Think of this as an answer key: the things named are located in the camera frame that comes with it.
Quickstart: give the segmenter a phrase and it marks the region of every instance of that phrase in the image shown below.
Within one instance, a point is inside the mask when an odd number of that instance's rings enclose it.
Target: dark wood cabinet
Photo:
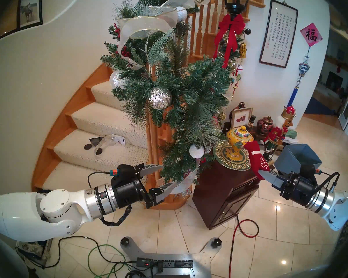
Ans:
[[[251,169],[232,170],[215,160],[211,168],[200,174],[193,202],[206,226],[213,229],[241,211],[258,189],[259,182]]]

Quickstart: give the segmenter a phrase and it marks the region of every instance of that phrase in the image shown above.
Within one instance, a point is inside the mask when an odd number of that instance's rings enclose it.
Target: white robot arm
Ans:
[[[111,183],[77,192],[57,189],[48,194],[10,193],[0,195],[0,233],[19,241],[44,241],[74,234],[84,223],[103,218],[118,208],[144,200],[155,206],[176,186],[167,183],[147,193],[140,178],[161,169],[161,165],[119,165],[111,171]],[[80,205],[81,214],[76,205]]]

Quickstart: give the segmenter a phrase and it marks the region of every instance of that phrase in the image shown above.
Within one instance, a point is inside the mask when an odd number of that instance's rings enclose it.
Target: gold plate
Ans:
[[[230,160],[225,154],[227,149],[231,149],[231,148],[232,146],[228,143],[228,141],[226,140],[219,141],[213,148],[213,154],[215,158],[217,159],[217,161],[221,165],[229,169],[240,170],[240,171],[249,170],[251,168],[249,152],[241,149],[240,154],[243,155],[244,159],[240,162],[234,162]]]

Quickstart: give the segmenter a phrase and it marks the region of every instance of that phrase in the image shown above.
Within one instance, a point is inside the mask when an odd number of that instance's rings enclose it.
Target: cabinet drawer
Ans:
[[[251,181],[246,182],[244,185],[237,187],[236,189],[233,189],[231,193],[228,195],[227,199],[232,199],[233,197],[239,195],[240,193],[243,193],[246,190],[249,190],[251,188],[254,188],[257,186],[260,182],[259,178],[255,178]]]
[[[213,223],[210,225],[209,229],[211,230],[214,227],[219,226],[227,220],[235,217],[241,211],[244,205],[249,201],[249,199],[253,196],[253,194],[256,192],[258,188],[259,185],[256,184],[253,188],[248,189],[243,193],[240,193],[240,195],[228,198],[224,202],[222,208],[220,209]]]

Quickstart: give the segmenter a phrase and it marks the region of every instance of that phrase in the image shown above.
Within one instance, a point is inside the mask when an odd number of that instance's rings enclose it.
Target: jar lid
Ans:
[[[239,138],[246,138],[249,136],[249,132],[246,130],[245,126],[236,129],[235,133]]]
[[[265,116],[263,118],[263,121],[266,122],[266,123],[273,123],[273,120],[272,120],[270,115],[269,116]]]

